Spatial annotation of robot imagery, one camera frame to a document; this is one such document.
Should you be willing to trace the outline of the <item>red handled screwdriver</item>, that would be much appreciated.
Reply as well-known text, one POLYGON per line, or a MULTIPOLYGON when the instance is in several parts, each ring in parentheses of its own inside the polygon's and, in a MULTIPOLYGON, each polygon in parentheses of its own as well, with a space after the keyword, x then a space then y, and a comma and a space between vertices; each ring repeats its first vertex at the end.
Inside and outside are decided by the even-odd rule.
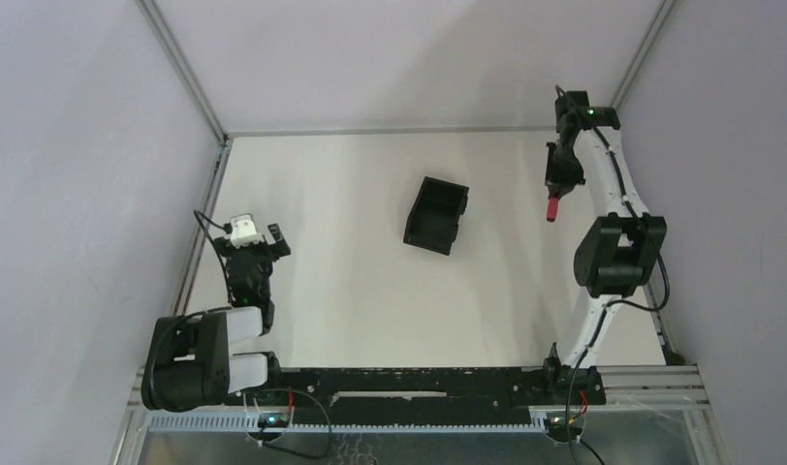
POLYGON ((548 222, 554 222, 558 215, 558 208, 559 208, 559 198, 557 197, 550 197, 548 198, 548 205, 546 210, 546 220, 548 222))

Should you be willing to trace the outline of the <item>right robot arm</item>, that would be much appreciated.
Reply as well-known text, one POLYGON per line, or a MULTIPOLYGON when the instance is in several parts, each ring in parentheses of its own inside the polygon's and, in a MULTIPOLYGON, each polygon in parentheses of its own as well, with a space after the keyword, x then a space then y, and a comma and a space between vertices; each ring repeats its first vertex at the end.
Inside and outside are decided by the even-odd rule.
POLYGON ((595 371, 598 350, 619 308, 663 272, 664 217, 649 212, 623 154, 621 124, 612 107, 595 107, 584 91, 556 90, 557 138, 548 143, 545 186, 547 219, 555 220, 563 198, 586 187, 593 218, 578 245, 573 272, 580 294, 565 333, 551 348, 544 394, 566 403, 595 371))

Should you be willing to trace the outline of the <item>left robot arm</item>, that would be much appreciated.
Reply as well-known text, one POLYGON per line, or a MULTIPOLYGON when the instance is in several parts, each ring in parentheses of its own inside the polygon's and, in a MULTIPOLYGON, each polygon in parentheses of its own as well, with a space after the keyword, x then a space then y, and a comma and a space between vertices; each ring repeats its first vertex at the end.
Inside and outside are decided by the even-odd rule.
POLYGON ((142 374, 145 408, 182 413, 222 404, 248 389, 264 404, 278 401, 286 382, 275 354, 237 353, 235 345, 270 333, 275 305, 273 265, 291 249, 276 224, 271 241, 252 220, 234 220, 230 234, 214 239, 227 280, 230 303, 193 314, 157 320, 142 374))

